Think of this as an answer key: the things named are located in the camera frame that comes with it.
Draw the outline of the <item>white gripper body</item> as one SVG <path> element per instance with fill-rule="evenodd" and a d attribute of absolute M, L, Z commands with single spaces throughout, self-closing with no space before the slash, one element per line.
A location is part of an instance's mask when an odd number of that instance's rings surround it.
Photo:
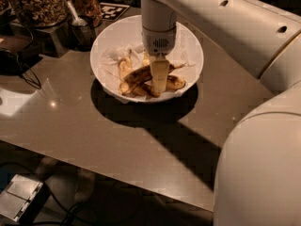
<path fill-rule="evenodd" d="M 151 56 L 168 55 L 175 47 L 177 27 L 168 31 L 150 31 L 142 28 L 142 42 Z"/>

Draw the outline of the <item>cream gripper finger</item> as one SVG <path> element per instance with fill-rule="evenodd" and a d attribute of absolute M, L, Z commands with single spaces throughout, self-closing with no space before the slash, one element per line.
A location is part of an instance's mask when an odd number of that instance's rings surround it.
<path fill-rule="evenodd" d="M 150 58 L 150 73 L 153 90 L 162 93 L 166 90 L 169 62 L 165 56 L 152 56 Z"/>

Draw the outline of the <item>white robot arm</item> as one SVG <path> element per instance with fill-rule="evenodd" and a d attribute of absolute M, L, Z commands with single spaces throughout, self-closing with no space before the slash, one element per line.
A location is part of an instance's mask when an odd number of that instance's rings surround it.
<path fill-rule="evenodd" d="M 270 92 L 222 146 L 214 226 L 301 226 L 300 18 L 258 0 L 141 0 L 146 44 L 176 12 Z"/>

